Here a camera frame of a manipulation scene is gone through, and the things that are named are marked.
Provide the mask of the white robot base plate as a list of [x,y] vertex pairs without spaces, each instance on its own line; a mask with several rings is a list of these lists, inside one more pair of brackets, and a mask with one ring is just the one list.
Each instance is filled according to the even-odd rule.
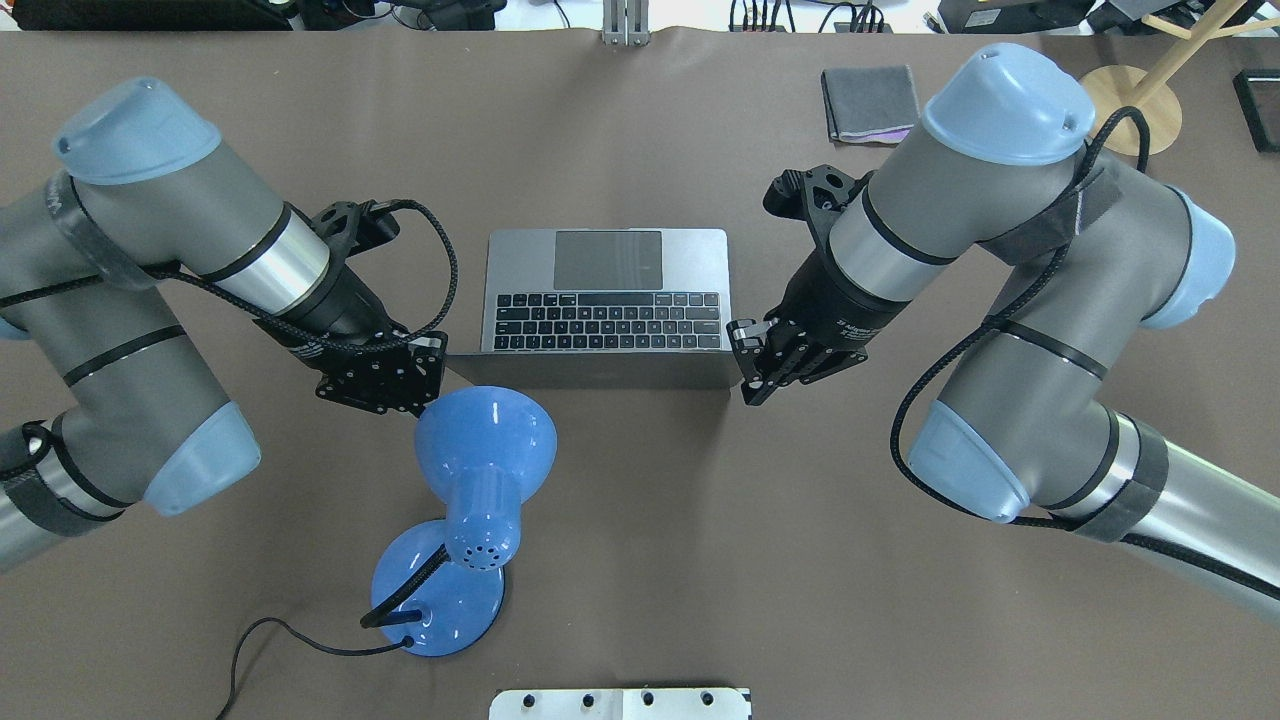
[[753,719],[749,689],[648,687],[502,691],[489,719]]

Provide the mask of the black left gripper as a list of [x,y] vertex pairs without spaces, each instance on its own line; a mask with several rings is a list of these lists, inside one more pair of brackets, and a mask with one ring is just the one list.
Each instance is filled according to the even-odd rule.
[[421,416],[440,395],[448,334],[424,337],[378,352],[356,354],[323,373],[315,395],[366,413]]

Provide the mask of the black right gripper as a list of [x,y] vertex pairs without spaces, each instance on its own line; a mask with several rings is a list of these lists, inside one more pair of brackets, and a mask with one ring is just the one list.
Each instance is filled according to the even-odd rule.
[[[771,332],[771,373],[762,374],[756,360]],[[727,337],[742,374],[741,396],[748,406],[763,405],[777,389],[794,382],[810,384],[868,359],[864,348],[832,348],[813,340],[795,322],[736,319]]]

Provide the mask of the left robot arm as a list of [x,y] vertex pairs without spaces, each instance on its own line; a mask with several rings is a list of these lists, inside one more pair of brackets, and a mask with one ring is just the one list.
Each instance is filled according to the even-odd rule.
[[52,150],[61,168],[3,209],[3,336],[36,342],[76,406],[3,434],[4,571],[141,501],[184,512],[259,465],[165,279],[248,313],[320,373],[320,398],[417,416],[439,395],[447,336],[394,322],[348,264],[419,202],[307,217],[152,77],[97,97]]

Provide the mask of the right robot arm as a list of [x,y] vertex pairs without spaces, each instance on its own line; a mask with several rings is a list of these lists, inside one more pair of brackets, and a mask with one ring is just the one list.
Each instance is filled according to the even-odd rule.
[[1011,275],[904,397],[899,470],[951,509],[1128,544],[1277,620],[1277,498],[1096,398],[1138,329],[1178,325],[1222,290],[1235,242],[1105,147],[1078,81],[992,44],[878,170],[787,170],[763,204],[805,223],[815,247],[776,307],[726,328],[746,404],[863,363],[932,281],[983,249]]

